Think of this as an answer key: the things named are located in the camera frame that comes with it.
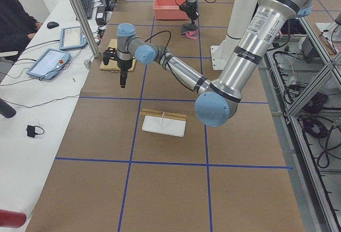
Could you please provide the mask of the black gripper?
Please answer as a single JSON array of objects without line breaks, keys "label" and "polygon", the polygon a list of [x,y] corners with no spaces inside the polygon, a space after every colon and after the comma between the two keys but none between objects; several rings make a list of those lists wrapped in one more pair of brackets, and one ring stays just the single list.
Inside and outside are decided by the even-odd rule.
[{"label": "black gripper", "polygon": [[197,30],[197,25],[195,23],[195,21],[199,18],[199,13],[197,11],[197,1],[185,1],[179,6],[179,9],[180,11],[185,12],[188,18],[191,20],[191,30]]},{"label": "black gripper", "polygon": [[120,87],[125,88],[128,70],[133,66],[133,60],[120,60],[117,62],[117,65],[120,68]]}]

